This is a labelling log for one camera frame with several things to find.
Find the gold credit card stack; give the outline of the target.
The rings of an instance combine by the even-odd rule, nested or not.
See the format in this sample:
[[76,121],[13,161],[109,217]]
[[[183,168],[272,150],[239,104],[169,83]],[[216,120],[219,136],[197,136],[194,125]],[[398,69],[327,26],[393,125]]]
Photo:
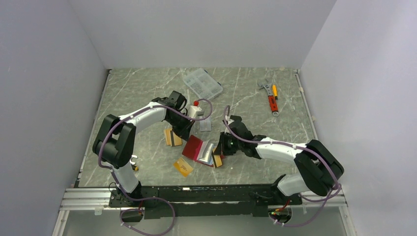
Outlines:
[[182,145],[182,139],[173,132],[172,128],[165,129],[164,136],[165,136],[166,145],[171,146],[171,147]]

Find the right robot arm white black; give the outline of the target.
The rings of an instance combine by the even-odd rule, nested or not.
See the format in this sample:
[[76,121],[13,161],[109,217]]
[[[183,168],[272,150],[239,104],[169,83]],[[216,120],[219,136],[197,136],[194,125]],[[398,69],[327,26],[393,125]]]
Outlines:
[[279,177],[273,184],[271,198],[283,204],[290,196],[311,191],[328,196],[340,188],[338,180],[344,168],[318,140],[294,144],[274,140],[265,135],[254,135],[239,116],[225,117],[226,130],[220,134],[215,154],[231,156],[238,151],[256,159],[270,159],[292,164],[297,172]]

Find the single gold credit card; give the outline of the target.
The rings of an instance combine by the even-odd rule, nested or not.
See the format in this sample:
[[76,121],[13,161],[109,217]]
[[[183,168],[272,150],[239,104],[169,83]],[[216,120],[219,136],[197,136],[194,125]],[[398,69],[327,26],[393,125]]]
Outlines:
[[182,157],[180,157],[174,164],[174,168],[179,171],[183,177],[187,177],[192,171],[193,167],[189,165]]

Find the red leather card holder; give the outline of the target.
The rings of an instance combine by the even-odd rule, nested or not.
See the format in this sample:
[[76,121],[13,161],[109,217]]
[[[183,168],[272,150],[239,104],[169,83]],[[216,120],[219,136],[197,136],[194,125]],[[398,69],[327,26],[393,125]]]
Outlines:
[[214,142],[203,141],[191,135],[185,144],[182,155],[194,162],[210,167],[217,167],[213,154]]

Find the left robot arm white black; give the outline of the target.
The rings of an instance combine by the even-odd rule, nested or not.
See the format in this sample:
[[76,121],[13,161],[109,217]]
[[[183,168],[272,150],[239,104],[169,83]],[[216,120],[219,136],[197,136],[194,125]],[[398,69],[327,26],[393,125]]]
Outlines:
[[151,125],[166,121],[172,131],[187,141],[194,120],[181,113],[186,98],[177,91],[168,97],[157,97],[145,107],[117,117],[107,115],[97,133],[92,151],[98,156],[98,165],[111,171],[116,186],[123,191],[122,200],[130,207],[142,198],[142,186],[130,164],[135,136]]

